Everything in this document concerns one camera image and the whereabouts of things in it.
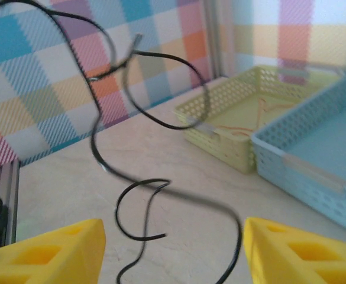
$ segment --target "light blue plastic basket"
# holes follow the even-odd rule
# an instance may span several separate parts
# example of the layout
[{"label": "light blue plastic basket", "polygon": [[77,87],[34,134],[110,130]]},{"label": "light blue plastic basket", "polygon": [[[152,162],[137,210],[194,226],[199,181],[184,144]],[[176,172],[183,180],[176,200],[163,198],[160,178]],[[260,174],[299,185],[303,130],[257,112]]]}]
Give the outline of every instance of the light blue plastic basket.
[{"label": "light blue plastic basket", "polygon": [[262,177],[346,227],[346,77],[252,141]]}]

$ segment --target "white tabletop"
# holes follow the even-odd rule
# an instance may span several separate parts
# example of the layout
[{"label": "white tabletop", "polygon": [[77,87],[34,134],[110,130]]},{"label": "white tabletop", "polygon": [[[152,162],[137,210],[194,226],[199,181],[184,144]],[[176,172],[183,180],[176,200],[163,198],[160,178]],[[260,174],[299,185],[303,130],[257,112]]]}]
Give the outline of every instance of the white tabletop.
[{"label": "white tabletop", "polygon": [[[223,79],[212,82],[214,85]],[[159,105],[150,113],[178,123],[176,105],[194,90]],[[225,202],[242,220],[258,216],[346,241],[346,230],[300,203],[256,173],[243,175],[183,138],[137,115],[98,134],[99,151],[110,164],[142,179],[168,178],[175,187]],[[107,244],[99,283],[115,283],[119,270],[133,261],[140,243],[124,237],[114,222],[119,194],[128,186],[105,173],[93,158],[88,139],[23,167],[18,208],[19,240],[88,218],[102,218]],[[150,191],[135,189],[120,210],[126,229],[142,235]],[[145,257],[123,283],[215,283],[231,260],[237,232],[223,215],[157,195]],[[244,252],[227,283],[252,283]]]}]

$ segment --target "yellow basket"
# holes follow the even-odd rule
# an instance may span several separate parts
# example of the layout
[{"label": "yellow basket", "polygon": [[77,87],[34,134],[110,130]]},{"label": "yellow basket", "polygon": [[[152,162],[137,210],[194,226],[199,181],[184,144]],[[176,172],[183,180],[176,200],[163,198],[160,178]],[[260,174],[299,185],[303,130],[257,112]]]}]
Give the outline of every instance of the yellow basket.
[{"label": "yellow basket", "polygon": [[[185,137],[235,169],[256,167],[250,135],[339,76],[272,66],[256,66],[210,89],[208,119],[185,131]],[[203,111],[199,95],[176,107],[179,121],[188,125]]]}]

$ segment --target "plaid wallpaper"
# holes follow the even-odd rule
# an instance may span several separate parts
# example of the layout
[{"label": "plaid wallpaper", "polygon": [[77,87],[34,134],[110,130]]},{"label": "plaid wallpaper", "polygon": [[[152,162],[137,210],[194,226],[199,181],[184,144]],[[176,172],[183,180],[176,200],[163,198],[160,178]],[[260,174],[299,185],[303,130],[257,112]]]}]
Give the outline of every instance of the plaid wallpaper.
[{"label": "plaid wallpaper", "polygon": [[[118,60],[136,33],[140,50],[187,59],[210,79],[206,33],[199,0],[41,0],[50,8],[97,21],[113,38]],[[96,29],[59,19],[90,75],[104,70],[109,51]],[[94,83],[104,109],[103,126],[134,115],[120,74]],[[144,108],[198,84],[179,63],[136,57],[130,89]],[[97,113],[63,39],[40,11],[24,4],[0,10],[0,164],[19,157],[30,163],[88,136]]]},{"label": "plaid wallpaper", "polygon": [[219,6],[226,74],[257,64],[346,66],[346,0],[224,0]]}]

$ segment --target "black wire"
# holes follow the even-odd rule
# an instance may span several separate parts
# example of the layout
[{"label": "black wire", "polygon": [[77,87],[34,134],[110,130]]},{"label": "black wire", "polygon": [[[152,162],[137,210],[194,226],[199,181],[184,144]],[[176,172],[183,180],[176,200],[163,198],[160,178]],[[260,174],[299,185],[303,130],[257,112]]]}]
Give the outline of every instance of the black wire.
[{"label": "black wire", "polygon": [[[63,38],[64,38],[64,40],[65,40],[65,42],[66,42],[66,44],[67,44],[67,46],[69,48],[69,50],[70,50],[70,52],[71,52],[71,54],[72,54],[72,56],[74,58],[76,66],[79,69],[79,72],[81,73],[81,75],[85,79],[85,82],[86,82],[86,85],[87,85],[87,87],[89,89],[90,95],[91,95],[91,97],[92,97],[92,99],[94,101],[96,109],[98,110],[98,117],[95,120],[95,123],[94,123],[93,128],[92,128],[91,136],[90,136],[90,147],[91,147],[91,150],[92,150],[92,154],[93,154],[94,158],[97,160],[97,162],[102,166],[102,168],[105,171],[107,171],[108,173],[112,173],[113,175],[118,176],[119,178],[125,179],[125,180],[127,180],[127,181],[132,183],[132,185],[130,187],[128,187],[124,191],[125,193],[120,196],[120,198],[118,200],[117,208],[115,210],[115,220],[116,220],[117,225],[119,226],[119,228],[122,230],[122,232],[125,232],[125,230],[122,228],[121,224],[119,223],[119,218],[117,216],[118,215],[118,206],[120,205],[121,199],[132,188],[135,188],[135,187],[137,187],[139,185],[142,185],[145,188],[153,191],[153,194],[152,194],[152,196],[151,196],[151,198],[150,198],[150,200],[148,202],[148,205],[147,205],[147,212],[146,212],[146,215],[145,215],[145,224],[144,224],[144,236],[143,237],[134,237],[134,236],[131,237],[132,239],[138,238],[139,240],[141,240],[143,242],[141,251],[140,251],[140,253],[139,253],[139,255],[138,255],[138,257],[136,258],[135,261],[133,261],[131,264],[129,264],[128,266],[126,266],[125,268],[123,268],[120,271],[120,273],[119,273],[119,275],[117,277],[118,283],[120,283],[120,277],[122,276],[122,274],[124,274],[128,269],[133,267],[141,259],[142,255],[144,253],[144,250],[145,250],[145,247],[146,247],[146,243],[145,242],[148,240],[148,237],[147,237],[147,221],[148,221],[148,215],[149,215],[149,212],[150,212],[150,206],[151,206],[151,202],[152,202],[153,198],[159,192],[161,192],[161,194],[168,195],[170,197],[179,199],[181,201],[184,201],[184,202],[187,202],[187,203],[190,203],[190,204],[204,206],[204,207],[207,207],[207,208],[219,211],[219,212],[221,212],[221,213],[231,217],[235,221],[238,235],[237,235],[237,243],[236,243],[236,248],[235,248],[235,251],[234,251],[234,255],[233,255],[233,258],[232,258],[229,266],[227,267],[227,269],[225,270],[223,275],[219,278],[219,280],[216,282],[216,284],[224,283],[225,280],[227,279],[227,277],[231,274],[231,272],[233,271],[233,269],[235,267],[235,264],[236,264],[236,262],[238,260],[238,256],[240,255],[241,244],[242,244],[242,225],[241,225],[241,221],[240,221],[240,218],[238,217],[238,215],[232,210],[232,208],[230,208],[230,207],[228,207],[228,206],[226,206],[224,204],[221,204],[221,203],[219,203],[217,201],[214,201],[214,200],[211,200],[211,199],[208,199],[208,198],[204,198],[204,197],[201,197],[199,195],[195,195],[195,194],[192,194],[192,193],[189,193],[189,192],[180,191],[178,189],[173,189],[171,187],[170,188],[165,188],[170,183],[170,181],[165,180],[165,179],[152,179],[152,180],[154,180],[154,182],[165,181],[165,184],[163,184],[161,186],[157,186],[157,187],[151,184],[151,183],[154,183],[154,182],[151,182],[151,180],[139,181],[137,178],[132,177],[132,176],[126,174],[125,172],[122,172],[122,171],[120,171],[118,169],[115,169],[115,168],[111,167],[103,159],[103,157],[99,153],[98,148],[96,146],[96,132],[98,130],[99,123],[100,123],[100,121],[102,119],[102,109],[101,109],[101,106],[99,104],[98,99],[96,98],[95,91],[93,90],[93,86],[91,85],[91,81],[96,81],[96,80],[103,79],[105,76],[113,74],[118,69],[124,68],[125,70],[124,70],[124,74],[123,74],[123,85],[125,87],[126,94],[127,94],[128,98],[130,99],[131,103],[142,114],[146,115],[147,117],[149,117],[153,121],[159,123],[160,125],[165,126],[167,128],[170,128],[170,129],[184,130],[184,129],[192,128],[192,127],[195,127],[195,126],[199,125],[202,122],[202,120],[204,120],[208,116],[208,113],[209,113],[209,110],[210,110],[210,99],[209,99],[208,89],[206,88],[205,82],[204,82],[203,77],[201,76],[201,74],[195,69],[195,67],[193,65],[191,65],[189,62],[187,62],[187,61],[185,61],[185,60],[183,60],[183,59],[181,59],[179,57],[171,56],[171,55],[168,55],[168,54],[150,53],[150,52],[134,50],[136,45],[137,45],[137,41],[140,40],[140,38],[137,38],[137,37],[136,37],[136,39],[134,41],[134,45],[133,45],[133,47],[131,49],[131,52],[130,52],[128,58],[126,58],[121,64],[116,66],[115,65],[115,48],[114,48],[113,42],[112,42],[111,38],[107,35],[107,33],[104,31],[104,29],[101,28],[94,21],[92,21],[90,19],[87,19],[85,17],[82,17],[82,16],[73,15],[73,14],[64,13],[64,12],[58,12],[58,11],[54,11],[54,10],[48,9],[48,8],[42,6],[41,4],[39,4],[38,2],[35,2],[35,1],[32,1],[32,0],[2,0],[0,2],[0,7],[4,6],[6,4],[10,4],[10,3],[23,3],[23,4],[34,6],[34,7],[38,8],[39,10],[43,11],[52,20],[52,22],[60,30],[60,32],[61,32],[61,34],[62,34],[62,36],[63,36]],[[94,25],[95,27],[97,27],[101,31],[101,33],[104,34],[107,42],[109,43],[109,47],[110,47],[110,49],[112,51],[111,66],[108,68],[108,70],[106,72],[103,72],[103,73],[95,76],[94,78],[87,77],[87,75],[85,74],[85,71],[83,70],[83,67],[82,67],[82,65],[81,65],[81,63],[80,63],[80,61],[78,59],[76,51],[75,51],[75,49],[73,48],[73,46],[72,46],[72,44],[70,42],[70,39],[69,39],[67,33],[65,32],[64,28],[59,24],[59,22],[54,18],[54,16],[56,16],[56,15],[61,16],[61,17],[75,18],[77,20],[86,21],[86,22]],[[128,85],[127,85],[127,76],[128,76],[128,68],[127,67],[128,67],[128,64],[129,64],[132,56],[135,55],[135,54],[142,55],[142,56],[162,57],[162,58],[177,60],[177,61],[179,61],[179,62],[189,66],[197,74],[197,76],[198,76],[198,78],[199,78],[199,80],[201,82],[201,85],[204,88],[204,99],[203,99],[204,110],[203,110],[203,114],[199,117],[198,120],[194,121],[194,123],[189,124],[187,126],[177,127],[177,126],[174,126],[174,125],[166,124],[165,122],[158,120],[154,116],[152,116],[152,115],[148,114],[147,112],[145,112],[142,108],[140,108],[140,106],[138,106],[136,104],[136,102],[132,99],[132,96],[131,96],[131,94],[130,94],[130,92],[128,90]]]}]

